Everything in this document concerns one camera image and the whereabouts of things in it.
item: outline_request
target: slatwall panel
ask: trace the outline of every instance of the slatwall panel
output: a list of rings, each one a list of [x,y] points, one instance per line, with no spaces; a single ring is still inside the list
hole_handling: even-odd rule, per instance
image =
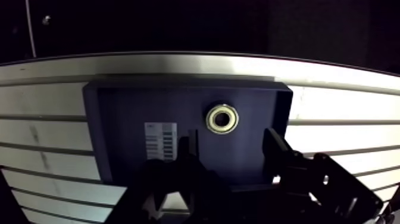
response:
[[[13,188],[100,204],[115,205],[126,189],[119,186],[44,178],[9,170],[3,170],[3,174],[8,185]]]
[[[382,199],[382,201],[387,201],[387,200],[390,200],[393,197],[393,195],[395,194],[395,192],[396,192],[398,187],[399,186],[393,186],[393,187],[390,187],[390,188],[386,188],[386,189],[382,189],[382,190],[379,190],[379,191],[375,191],[375,194],[380,199]]]
[[[0,147],[0,165],[53,175],[100,180],[94,156]]]
[[[290,119],[400,120],[400,97],[368,92],[289,86]]]
[[[0,88],[0,114],[85,115],[85,83]]]
[[[0,120],[2,142],[92,151],[88,124],[82,122]]]
[[[40,223],[40,224],[89,224],[87,222],[79,222],[70,219],[64,219],[48,214],[39,213],[36,211],[31,211],[28,209],[22,209],[25,216],[28,218],[29,221],[33,223]]]
[[[302,153],[400,145],[400,125],[289,126],[287,142]]]
[[[84,204],[38,197],[32,194],[25,194],[18,191],[12,191],[12,194],[14,194],[15,199],[21,206],[35,208],[37,210],[43,210],[62,216],[71,216],[77,219],[104,222],[104,220],[111,212],[111,209],[109,208],[87,206]]]
[[[397,77],[264,58],[87,57],[0,67],[0,165],[31,222],[104,221],[125,189],[99,184],[82,86],[94,74],[162,72],[274,76],[286,82],[294,93],[286,134],[293,149],[308,156],[328,152],[384,201],[395,193]],[[178,193],[167,197],[164,208],[187,209]]]

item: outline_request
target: label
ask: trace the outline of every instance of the label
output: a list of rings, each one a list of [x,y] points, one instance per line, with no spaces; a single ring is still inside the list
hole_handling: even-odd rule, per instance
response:
[[[173,161],[177,157],[176,123],[145,123],[147,159]]]

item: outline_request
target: screw hole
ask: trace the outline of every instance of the screw hole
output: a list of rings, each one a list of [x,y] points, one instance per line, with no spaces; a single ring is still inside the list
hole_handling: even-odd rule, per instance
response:
[[[217,115],[215,116],[214,121],[215,121],[215,124],[216,124],[216,125],[218,125],[218,126],[220,126],[220,127],[224,127],[224,126],[226,126],[227,124],[229,124],[230,117],[229,117],[229,115],[226,114],[226,113],[219,113],[219,114],[217,114]]]

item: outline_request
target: horizontal groove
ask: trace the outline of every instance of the horizontal groove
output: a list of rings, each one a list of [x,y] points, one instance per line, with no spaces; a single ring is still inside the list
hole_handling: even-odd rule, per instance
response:
[[[352,154],[361,154],[361,153],[373,153],[379,151],[387,151],[387,150],[398,150],[400,149],[400,145],[390,145],[384,147],[375,147],[375,148],[360,148],[356,150],[342,150],[342,151],[325,151],[325,152],[316,152],[316,153],[324,153],[329,156],[334,155],[352,155]],[[312,157],[315,153],[304,153],[304,157]]]
[[[290,120],[289,125],[400,125],[400,120]]]
[[[89,82],[91,80],[99,79],[101,77],[105,77],[105,75],[82,74],[82,75],[75,75],[75,76],[33,77],[33,78],[23,78],[23,79],[12,79],[12,80],[0,81],[0,87]]]
[[[11,189],[21,192],[21,193],[25,193],[25,194],[35,195],[35,196],[39,196],[39,197],[43,197],[43,198],[54,199],[54,200],[58,200],[58,201],[65,201],[65,202],[69,202],[69,203],[83,204],[86,206],[104,207],[104,208],[109,208],[109,209],[112,209],[114,207],[114,205],[112,205],[112,204],[101,204],[101,203],[93,203],[93,202],[89,202],[89,201],[74,200],[74,199],[69,199],[69,198],[57,197],[57,196],[53,196],[53,195],[41,194],[41,193],[37,193],[37,192],[33,192],[33,191],[27,191],[25,189],[19,189],[19,188],[14,188],[14,187],[11,187]]]
[[[189,210],[186,209],[162,209],[162,212],[168,214],[190,214]]]
[[[30,171],[30,170],[23,170],[23,169],[12,168],[12,167],[5,167],[5,166],[3,166],[2,168],[4,170],[24,173],[24,174],[33,175],[33,176],[40,176],[40,177],[43,177],[43,178],[53,178],[53,179],[59,179],[59,180],[62,180],[62,181],[73,181],[73,182],[92,183],[92,184],[104,185],[100,180],[85,179],[85,178],[74,178],[74,177],[69,177],[69,176],[60,176],[60,175],[54,175],[54,174],[50,174],[50,173],[40,173],[40,172],[35,172],[35,171]]]
[[[296,80],[286,80],[277,78],[275,79],[277,82],[283,82],[289,86],[301,86],[301,87],[313,87],[313,88],[324,88],[324,89],[339,89],[339,90],[348,90],[348,91],[357,91],[357,92],[371,92],[374,94],[386,94],[386,95],[396,95],[400,96],[400,90],[397,89],[386,89],[380,87],[372,87],[372,86],[360,86],[360,85],[352,85],[352,84],[344,84],[344,83],[327,83],[321,81],[296,81]]]
[[[383,189],[386,189],[386,188],[391,188],[393,186],[398,186],[398,185],[399,185],[399,183],[393,183],[391,185],[381,186],[380,188],[371,189],[371,191],[380,191],[380,190],[383,190]]]
[[[0,147],[17,148],[19,150],[39,151],[46,153],[61,153],[69,155],[89,155],[89,156],[95,155],[93,151],[73,150],[69,148],[52,148],[52,147],[43,147],[35,145],[21,145],[21,144],[7,143],[7,142],[0,142]]]
[[[77,219],[77,218],[74,218],[74,217],[63,216],[63,215],[60,215],[60,214],[54,214],[54,213],[50,213],[50,212],[47,212],[47,211],[33,209],[33,208],[30,208],[30,207],[25,207],[25,206],[21,206],[21,209],[35,211],[37,213],[47,214],[48,216],[59,217],[59,218],[62,218],[62,219],[68,219],[68,220],[76,221],[76,222],[87,222],[87,223],[91,223],[91,224],[102,224],[101,222],[95,222],[95,221],[86,220],[86,219]]]
[[[392,166],[392,167],[379,169],[379,170],[372,170],[372,171],[367,171],[367,172],[362,172],[362,173],[356,173],[356,174],[354,174],[354,176],[355,177],[367,176],[367,175],[371,175],[371,174],[383,173],[383,172],[387,172],[387,171],[391,171],[391,170],[397,170],[397,169],[400,169],[400,166]]]
[[[94,79],[103,79],[103,78],[113,77],[113,76],[115,77],[116,75],[117,74],[78,74],[78,75],[72,75],[72,76],[33,77],[33,78],[23,78],[23,79],[2,80],[2,81],[0,81],[0,87],[89,82]],[[340,90],[371,92],[371,93],[375,93],[375,94],[400,96],[400,90],[378,88],[378,87],[372,87],[372,86],[360,86],[360,85],[351,85],[351,84],[343,84],[343,83],[326,83],[326,82],[315,82],[315,81],[306,82],[306,81],[286,80],[286,79],[281,79],[279,77],[275,78],[275,81],[283,82],[290,86],[340,89]]]
[[[38,114],[0,114],[2,120],[37,120],[43,122],[87,122],[86,116],[38,115]]]

